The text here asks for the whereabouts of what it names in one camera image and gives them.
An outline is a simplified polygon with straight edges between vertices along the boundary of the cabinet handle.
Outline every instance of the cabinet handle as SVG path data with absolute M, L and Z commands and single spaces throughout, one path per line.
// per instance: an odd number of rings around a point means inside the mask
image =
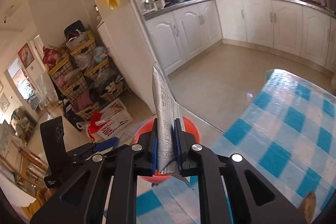
M 174 30 L 175 30 L 176 36 L 178 37 L 179 36 L 179 29 L 176 28 L 176 25 L 174 25 Z

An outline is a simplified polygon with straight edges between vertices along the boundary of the red bucket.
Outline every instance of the red bucket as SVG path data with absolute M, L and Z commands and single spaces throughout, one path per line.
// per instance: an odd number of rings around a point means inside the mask
M 148 120 L 138 129 L 138 131 L 135 133 L 135 143 L 138 142 L 139 136 L 141 134 L 152 131 L 153 124 L 154 124 L 154 119 L 155 119 L 155 117 Z M 186 117 L 183 117 L 183 122 L 184 122 L 185 131 L 193 134 L 195 136 L 196 143 L 201 144 L 201 135 L 200 135 L 200 132 L 198 131 L 196 125 L 194 125 L 194 123 Z M 140 177 L 143 178 L 144 180 L 148 181 L 148 182 L 159 184 L 161 182 L 164 182 L 168 178 L 170 178 L 170 175 L 168 175 L 168 174 L 160 175 L 160 174 L 158 174 L 158 171 L 156 170 L 155 175 L 153 175 L 152 177 L 143 177 L 143 176 L 140 176 Z

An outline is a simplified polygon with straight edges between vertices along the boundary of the aluminum foil bag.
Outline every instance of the aluminum foil bag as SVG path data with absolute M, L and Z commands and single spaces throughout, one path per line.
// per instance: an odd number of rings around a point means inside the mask
M 173 139 L 174 120 L 180 119 L 183 131 L 185 131 L 184 122 L 179 106 L 170 93 L 157 63 L 153 65 L 152 91 L 157 113 L 157 171 L 159 174 L 169 173 L 188 182 L 179 175 Z

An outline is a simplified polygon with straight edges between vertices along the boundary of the doorway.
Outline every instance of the doorway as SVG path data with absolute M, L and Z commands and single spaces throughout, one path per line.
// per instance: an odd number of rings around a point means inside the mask
M 30 105 L 33 110 L 38 112 L 40 99 L 37 97 L 36 89 L 31 83 L 26 72 L 23 70 L 18 57 L 8 67 L 8 73 L 23 99 Z

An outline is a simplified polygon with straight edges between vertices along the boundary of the ceiling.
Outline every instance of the ceiling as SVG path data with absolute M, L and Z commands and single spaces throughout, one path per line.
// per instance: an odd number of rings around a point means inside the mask
M 0 47 L 19 36 L 31 22 L 28 0 L 0 0 Z

